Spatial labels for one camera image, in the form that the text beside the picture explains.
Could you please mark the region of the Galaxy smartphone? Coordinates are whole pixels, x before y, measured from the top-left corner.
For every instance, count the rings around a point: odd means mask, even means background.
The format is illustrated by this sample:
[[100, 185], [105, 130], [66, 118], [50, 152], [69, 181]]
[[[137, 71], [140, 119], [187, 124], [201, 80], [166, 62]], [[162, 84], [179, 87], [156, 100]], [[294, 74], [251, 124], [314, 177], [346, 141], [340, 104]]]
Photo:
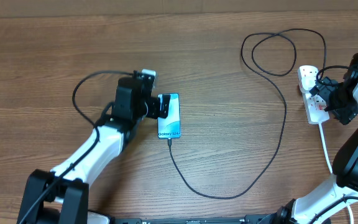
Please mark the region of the Galaxy smartphone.
[[157, 119], [159, 139], [178, 139], [181, 137], [180, 99], [178, 93], [159, 94], [160, 116]]

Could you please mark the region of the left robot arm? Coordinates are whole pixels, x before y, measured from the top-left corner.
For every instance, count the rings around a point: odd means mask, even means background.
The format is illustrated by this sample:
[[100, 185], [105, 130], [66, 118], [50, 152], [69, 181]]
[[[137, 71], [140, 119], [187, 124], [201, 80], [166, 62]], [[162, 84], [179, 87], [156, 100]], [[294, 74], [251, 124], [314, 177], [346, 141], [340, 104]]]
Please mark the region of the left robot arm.
[[113, 223], [113, 217], [88, 208], [89, 189], [134, 138], [144, 118], [167, 117], [169, 96], [151, 95], [156, 77], [155, 72], [143, 70], [119, 79], [115, 101], [92, 124], [87, 141], [51, 171], [31, 173], [18, 223]]

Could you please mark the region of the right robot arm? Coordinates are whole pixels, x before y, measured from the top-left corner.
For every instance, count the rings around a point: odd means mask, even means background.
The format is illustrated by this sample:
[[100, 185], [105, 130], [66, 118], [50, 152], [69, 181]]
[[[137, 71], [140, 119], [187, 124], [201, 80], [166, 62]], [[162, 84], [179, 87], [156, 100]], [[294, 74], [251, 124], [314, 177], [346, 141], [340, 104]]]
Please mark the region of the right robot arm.
[[[310, 123], [321, 124], [329, 113], [343, 125], [358, 116], [358, 53], [352, 56], [341, 83], [322, 70], [298, 69], [300, 91]], [[293, 199], [261, 223], [330, 223], [343, 208], [358, 202], [358, 128], [338, 150], [330, 176], [304, 197]]]

